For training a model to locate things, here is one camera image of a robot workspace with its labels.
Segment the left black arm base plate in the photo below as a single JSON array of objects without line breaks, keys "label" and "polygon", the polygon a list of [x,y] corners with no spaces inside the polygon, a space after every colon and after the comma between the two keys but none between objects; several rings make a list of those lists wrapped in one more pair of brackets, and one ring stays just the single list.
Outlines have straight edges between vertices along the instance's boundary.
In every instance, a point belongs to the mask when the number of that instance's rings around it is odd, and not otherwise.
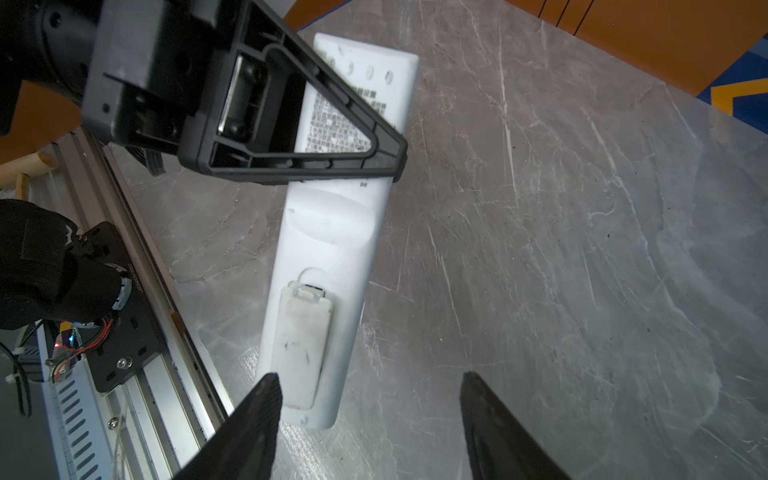
[{"label": "left black arm base plate", "polygon": [[97,224],[72,251],[100,264],[120,267],[131,280],[131,293],[123,308],[105,316],[112,323],[106,339],[86,353],[96,390],[109,393],[163,353],[166,342],[115,225],[107,221]]}]

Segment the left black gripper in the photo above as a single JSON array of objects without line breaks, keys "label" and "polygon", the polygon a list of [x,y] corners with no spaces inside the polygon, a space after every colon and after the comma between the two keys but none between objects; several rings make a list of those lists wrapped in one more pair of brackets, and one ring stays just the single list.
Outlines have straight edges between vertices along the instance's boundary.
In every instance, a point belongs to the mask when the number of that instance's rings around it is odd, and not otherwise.
[{"label": "left black gripper", "polygon": [[[308,139],[314,94],[351,145]],[[408,144],[263,1],[105,1],[82,101],[106,142],[234,182],[398,179]]]}]

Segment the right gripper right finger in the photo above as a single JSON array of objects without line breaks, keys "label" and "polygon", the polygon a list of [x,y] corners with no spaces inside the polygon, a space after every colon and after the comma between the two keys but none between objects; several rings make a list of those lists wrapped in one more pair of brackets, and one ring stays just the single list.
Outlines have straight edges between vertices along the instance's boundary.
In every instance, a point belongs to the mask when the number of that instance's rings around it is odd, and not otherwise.
[{"label": "right gripper right finger", "polygon": [[476,372],[463,375],[460,409],[474,479],[566,479]]}]

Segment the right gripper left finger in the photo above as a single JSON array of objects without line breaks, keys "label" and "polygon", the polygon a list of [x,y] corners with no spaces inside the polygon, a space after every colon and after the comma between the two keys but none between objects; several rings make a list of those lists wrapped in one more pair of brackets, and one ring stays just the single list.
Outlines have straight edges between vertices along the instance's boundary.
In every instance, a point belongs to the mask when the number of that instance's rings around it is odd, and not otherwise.
[{"label": "right gripper left finger", "polygon": [[269,479],[276,455],[283,396],[268,373],[243,399],[177,479]]}]

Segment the white remote control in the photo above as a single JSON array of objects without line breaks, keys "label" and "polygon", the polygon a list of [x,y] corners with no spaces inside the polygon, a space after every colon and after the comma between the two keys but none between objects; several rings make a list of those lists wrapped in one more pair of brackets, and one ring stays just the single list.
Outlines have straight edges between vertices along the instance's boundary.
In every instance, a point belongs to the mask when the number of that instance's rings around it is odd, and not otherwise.
[{"label": "white remote control", "polygon": [[[314,50],[400,134],[404,134],[419,57],[413,53],[324,33]],[[332,124],[330,104],[305,97],[312,115],[308,139],[299,146],[351,145]],[[364,297],[393,180],[390,178],[291,182],[277,244],[262,330],[257,379],[271,370],[281,291],[291,282],[325,291],[333,312],[317,395],[309,410],[282,404],[281,420],[309,428],[331,428],[337,418]]]}]

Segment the white battery cover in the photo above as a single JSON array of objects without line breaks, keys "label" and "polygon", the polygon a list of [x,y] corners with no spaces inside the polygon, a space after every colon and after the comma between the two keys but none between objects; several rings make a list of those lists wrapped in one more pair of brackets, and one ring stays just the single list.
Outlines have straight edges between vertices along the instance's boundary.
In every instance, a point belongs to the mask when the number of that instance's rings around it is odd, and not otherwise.
[{"label": "white battery cover", "polygon": [[312,408],[325,357],[333,303],[325,291],[291,282],[281,291],[271,370],[279,376],[284,405]]}]

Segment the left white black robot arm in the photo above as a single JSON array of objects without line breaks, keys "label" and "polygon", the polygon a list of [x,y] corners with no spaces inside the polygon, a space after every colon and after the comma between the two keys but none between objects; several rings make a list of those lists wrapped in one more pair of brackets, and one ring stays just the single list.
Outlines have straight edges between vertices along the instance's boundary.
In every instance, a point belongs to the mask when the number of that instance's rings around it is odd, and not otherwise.
[{"label": "left white black robot arm", "polygon": [[[5,1],[3,134],[24,82],[70,98],[155,176],[166,154],[263,185],[395,179],[407,160],[403,136],[262,1]],[[294,151],[307,87],[362,134],[360,152]]]}]

